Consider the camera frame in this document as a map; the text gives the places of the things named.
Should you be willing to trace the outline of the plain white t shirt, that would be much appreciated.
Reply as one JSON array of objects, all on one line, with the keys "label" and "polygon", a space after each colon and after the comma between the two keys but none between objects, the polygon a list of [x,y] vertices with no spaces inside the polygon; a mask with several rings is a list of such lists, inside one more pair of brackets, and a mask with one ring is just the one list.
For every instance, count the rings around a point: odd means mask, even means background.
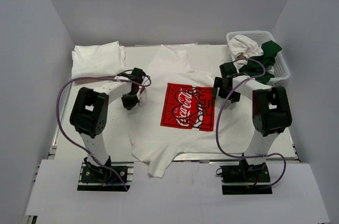
[{"label": "plain white t shirt", "polygon": [[228,41],[231,55],[238,65],[246,65],[247,60],[243,58],[259,57],[264,54],[262,48],[247,36],[238,34]]}]

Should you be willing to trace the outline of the dark green t shirt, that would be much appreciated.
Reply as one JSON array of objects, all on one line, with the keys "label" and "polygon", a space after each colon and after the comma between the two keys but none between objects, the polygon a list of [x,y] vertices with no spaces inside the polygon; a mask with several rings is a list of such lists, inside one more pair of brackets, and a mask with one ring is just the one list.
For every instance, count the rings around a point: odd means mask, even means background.
[{"label": "dark green t shirt", "polygon": [[[256,78],[256,80],[262,84],[267,84],[271,78],[274,78],[273,72],[269,72],[269,68],[273,68],[275,58],[282,48],[277,43],[270,40],[263,43],[261,45],[261,49],[263,50],[263,55],[254,57],[254,60],[259,61],[265,67],[265,75]],[[248,61],[246,65],[239,69],[239,72],[254,77],[261,75],[263,73],[263,69],[258,63]]]}]

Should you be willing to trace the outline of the white shirt red logo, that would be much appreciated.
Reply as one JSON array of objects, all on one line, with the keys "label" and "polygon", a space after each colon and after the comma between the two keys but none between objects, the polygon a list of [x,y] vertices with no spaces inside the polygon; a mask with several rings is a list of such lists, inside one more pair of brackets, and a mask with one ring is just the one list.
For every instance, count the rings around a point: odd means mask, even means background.
[{"label": "white shirt red logo", "polygon": [[[213,99],[214,76],[192,70],[186,50],[161,46],[146,73],[151,85],[146,101],[127,113],[132,155],[148,164],[148,174],[161,178],[182,153],[215,154],[216,121],[223,104]],[[242,96],[225,105],[219,142],[229,154],[243,153],[254,133],[252,103]]]}]

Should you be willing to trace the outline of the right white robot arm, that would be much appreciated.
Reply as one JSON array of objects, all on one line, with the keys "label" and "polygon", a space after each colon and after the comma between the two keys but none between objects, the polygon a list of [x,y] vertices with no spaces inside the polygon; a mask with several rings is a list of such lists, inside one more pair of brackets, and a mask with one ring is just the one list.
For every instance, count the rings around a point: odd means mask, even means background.
[{"label": "right white robot arm", "polygon": [[[239,168],[240,177],[251,181],[258,175],[258,165],[262,165],[275,139],[291,126],[292,115],[286,89],[282,86],[272,87],[257,81],[265,74],[265,67],[260,75],[248,76],[238,73],[233,62],[219,66],[221,76],[215,78],[212,97],[220,96],[224,103],[216,121],[216,143],[219,150],[226,156],[244,159],[247,163]],[[254,134],[248,148],[241,155],[225,152],[219,142],[219,122],[227,101],[238,102],[241,96],[252,101],[252,123]]]}]

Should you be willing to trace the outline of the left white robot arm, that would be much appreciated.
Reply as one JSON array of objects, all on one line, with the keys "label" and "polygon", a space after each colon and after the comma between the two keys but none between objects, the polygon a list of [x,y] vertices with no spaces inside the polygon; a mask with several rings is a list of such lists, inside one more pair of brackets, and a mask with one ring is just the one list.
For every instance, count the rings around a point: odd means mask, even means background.
[{"label": "left white robot arm", "polygon": [[82,87],[77,94],[70,115],[70,124],[81,136],[86,150],[85,164],[94,170],[100,181],[112,175],[111,159],[104,145],[103,131],[106,126],[109,105],[121,99],[126,110],[140,106],[150,85],[149,76],[134,68],[116,76],[100,77],[104,84],[96,88]]}]

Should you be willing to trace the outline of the folded white shirt stack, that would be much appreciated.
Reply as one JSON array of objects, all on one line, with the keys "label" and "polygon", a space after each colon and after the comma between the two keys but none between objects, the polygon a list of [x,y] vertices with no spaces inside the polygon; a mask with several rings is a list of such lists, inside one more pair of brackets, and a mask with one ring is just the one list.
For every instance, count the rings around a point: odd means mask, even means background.
[{"label": "folded white shirt stack", "polygon": [[126,70],[125,47],[119,42],[96,46],[75,46],[72,78],[114,76]]}]

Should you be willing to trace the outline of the white plastic basket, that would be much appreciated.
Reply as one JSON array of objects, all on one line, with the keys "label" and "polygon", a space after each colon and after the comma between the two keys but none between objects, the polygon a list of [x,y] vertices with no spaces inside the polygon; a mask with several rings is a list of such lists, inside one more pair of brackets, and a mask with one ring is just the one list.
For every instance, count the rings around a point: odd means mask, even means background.
[{"label": "white plastic basket", "polygon": [[[228,32],[226,34],[227,42],[229,42],[234,36],[238,34],[247,36],[253,41],[256,41],[259,46],[267,41],[271,41],[271,40],[275,41],[273,35],[269,31],[247,30],[247,31]],[[277,82],[286,80],[290,77],[289,68],[284,60],[284,57],[281,51],[278,52],[275,58],[275,64],[273,65],[273,68],[274,68],[274,77],[269,80],[268,82],[269,85],[276,84]]]}]

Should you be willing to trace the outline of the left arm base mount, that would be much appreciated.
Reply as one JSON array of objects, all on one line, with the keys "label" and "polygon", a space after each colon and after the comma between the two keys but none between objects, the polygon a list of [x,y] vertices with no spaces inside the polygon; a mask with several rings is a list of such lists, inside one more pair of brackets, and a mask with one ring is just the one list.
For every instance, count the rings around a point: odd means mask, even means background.
[{"label": "left arm base mount", "polygon": [[132,163],[116,163],[112,165],[118,174],[121,176],[125,183],[127,190],[124,185],[118,179],[115,173],[108,172],[106,176],[100,176],[93,170],[82,163],[81,171],[79,174],[77,190],[78,191],[93,191],[93,192],[126,192],[129,190],[132,184],[133,168]]}]

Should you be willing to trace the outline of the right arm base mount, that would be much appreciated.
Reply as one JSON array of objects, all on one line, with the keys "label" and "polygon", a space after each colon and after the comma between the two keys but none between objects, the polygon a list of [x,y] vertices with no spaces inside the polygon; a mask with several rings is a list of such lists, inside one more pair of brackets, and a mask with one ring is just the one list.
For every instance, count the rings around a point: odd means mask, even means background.
[{"label": "right arm base mount", "polygon": [[221,178],[223,195],[273,194],[266,164],[254,172],[245,172],[240,165],[224,165],[217,168],[216,175]]}]

